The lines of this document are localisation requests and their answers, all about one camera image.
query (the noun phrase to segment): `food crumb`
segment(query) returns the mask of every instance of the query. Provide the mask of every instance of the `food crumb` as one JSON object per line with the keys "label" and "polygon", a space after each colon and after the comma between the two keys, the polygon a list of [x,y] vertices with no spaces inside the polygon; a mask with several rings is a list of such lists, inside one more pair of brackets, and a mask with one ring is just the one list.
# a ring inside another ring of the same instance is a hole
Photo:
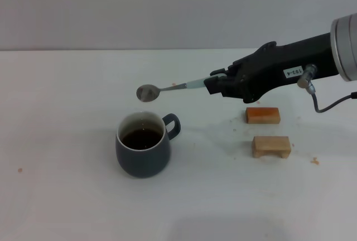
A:
{"label": "food crumb", "polygon": [[310,163],[312,164],[316,164],[316,165],[319,165],[320,162],[317,160],[317,157],[314,157],[312,161],[310,161]]}

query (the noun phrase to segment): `white wall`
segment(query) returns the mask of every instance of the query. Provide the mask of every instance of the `white wall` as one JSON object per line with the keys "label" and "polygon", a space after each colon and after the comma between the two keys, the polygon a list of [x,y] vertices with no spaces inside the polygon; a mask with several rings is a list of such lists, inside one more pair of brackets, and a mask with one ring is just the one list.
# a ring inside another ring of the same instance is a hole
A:
{"label": "white wall", "polygon": [[357,0],[0,0],[0,49],[258,47],[355,12]]}

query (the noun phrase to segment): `wooden stool block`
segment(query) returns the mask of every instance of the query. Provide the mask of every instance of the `wooden stool block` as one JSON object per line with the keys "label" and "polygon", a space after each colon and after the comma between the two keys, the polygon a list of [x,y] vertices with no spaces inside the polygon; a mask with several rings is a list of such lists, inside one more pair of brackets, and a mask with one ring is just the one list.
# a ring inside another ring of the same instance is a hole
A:
{"label": "wooden stool block", "polygon": [[248,124],[279,124],[280,114],[278,108],[248,107],[245,110]]}
{"label": "wooden stool block", "polygon": [[252,142],[253,157],[276,155],[288,158],[291,152],[289,137],[255,136]]}

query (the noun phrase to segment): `cable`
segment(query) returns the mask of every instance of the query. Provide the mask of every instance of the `cable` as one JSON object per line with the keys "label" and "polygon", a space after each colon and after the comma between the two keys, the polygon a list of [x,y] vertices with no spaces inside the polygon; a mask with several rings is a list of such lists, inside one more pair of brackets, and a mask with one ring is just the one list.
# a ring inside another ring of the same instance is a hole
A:
{"label": "cable", "polygon": [[325,112],[325,111],[330,110],[332,107],[335,107],[335,106],[338,105],[339,103],[342,103],[344,100],[354,99],[354,98],[353,98],[353,96],[354,96],[353,94],[355,94],[355,92],[352,92],[351,95],[345,96],[345,97],[343,97],[343,98],[341,98],[341,99],[335,101],[335,102],[332,103],[330,106],[327,106],[326,108],[321,109],[321,110],[319,110],[319,106],[317,105],[317,98],[316,98],[315,93],[314,93],[314,94],[311,94],[311,96],[312,96],[312,100],[313,100],[313,106],[315,107],[315,111],[316,111],[317,113],[323,113],[323,112]]}

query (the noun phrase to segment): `spoon handle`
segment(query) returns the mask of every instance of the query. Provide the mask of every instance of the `spoon handle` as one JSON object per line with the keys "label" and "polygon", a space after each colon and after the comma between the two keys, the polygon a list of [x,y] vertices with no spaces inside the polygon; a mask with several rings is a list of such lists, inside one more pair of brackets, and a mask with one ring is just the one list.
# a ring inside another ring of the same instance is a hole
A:
{"label": "spoon handle", "polygon": [[226,76],[226,74],[216,74],[216,75],[212,75],[212,76],[207,76],[205,78],[201,78],[201,79],[197,79],[197,80],[193,80],[187,83],[182,83],[180,85],[176,85],[176,86],[169,86],[168,88],[164,88],[164,89],[160,89],[160,91],[168,91],[168,90],[175,90],[175,89],[197,89],[197,88],[203,88],[205,86],[204,81],[207,78],[212,78],[213,76]]}
{"label": "spoon handle", "polygon": [[194,80],[194,81],[190,81],[190,82],[186,83],[186,86],[187,86],[188,89],[203,88],[205,86],[204,81],[207,78],[212,78],[213,76],[220,77],[220,76],[226,76],[226,74],[216,74],[216,75],[212,75],[212,76],[207,76],[205,78],[197,79],[197,80]]}
{"label": "spoon handle", "polygon": [[175,90],[175,89],[186,89],[186,83],[176,85],[176,86],[169,86],[168,88],[160,89],[160,91],[168,91],[168,90]]}

